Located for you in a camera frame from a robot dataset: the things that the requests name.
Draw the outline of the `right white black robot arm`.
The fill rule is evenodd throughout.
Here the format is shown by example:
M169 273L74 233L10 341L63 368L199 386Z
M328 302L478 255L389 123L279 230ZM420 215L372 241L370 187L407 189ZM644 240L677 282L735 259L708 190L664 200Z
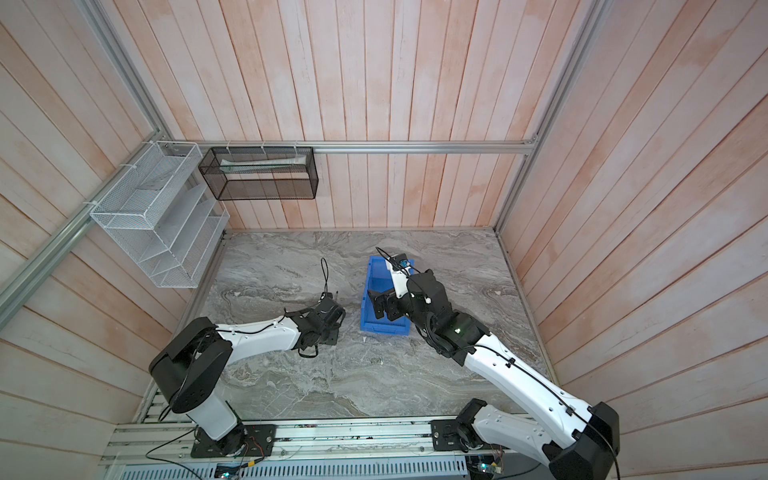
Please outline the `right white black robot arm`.
M491 382L530 416L473 399L455 419L463 449L506 447L557 479L605 479L619 470L619 415L612 407L567 393L519 359L485 324L453 308L432 271L394 270L391 277L392 289L373 299L376 316L407 317L438 354Z

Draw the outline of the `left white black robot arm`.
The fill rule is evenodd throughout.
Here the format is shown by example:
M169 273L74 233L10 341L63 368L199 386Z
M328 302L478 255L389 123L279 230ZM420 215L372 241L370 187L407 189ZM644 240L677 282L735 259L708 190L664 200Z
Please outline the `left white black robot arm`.
M346 317L330 293L317 303L278 317L241 325L215 324L207 317L192 320L150 362L148 372L175 414L188 416L214 442L234 440L239 446L244 426L234 410L216 394L224 370L240 360L275 351L319 352L334 345Z

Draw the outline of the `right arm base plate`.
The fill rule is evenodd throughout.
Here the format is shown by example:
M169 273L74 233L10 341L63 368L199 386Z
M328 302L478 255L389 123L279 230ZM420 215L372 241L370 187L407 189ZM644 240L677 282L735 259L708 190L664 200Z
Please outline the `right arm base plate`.
M482 440L470 431L469 426L457 419L432 420L430 428L435 451L468 453L484 446Z

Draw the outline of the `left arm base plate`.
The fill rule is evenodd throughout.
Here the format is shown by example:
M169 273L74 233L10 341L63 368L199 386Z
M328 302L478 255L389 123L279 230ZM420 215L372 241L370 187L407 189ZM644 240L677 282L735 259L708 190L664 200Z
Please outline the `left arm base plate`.
M276 440L276 430L275 424L238 424L220 440L213 440L201 427L197 427L190 456L195 459L268 457Z

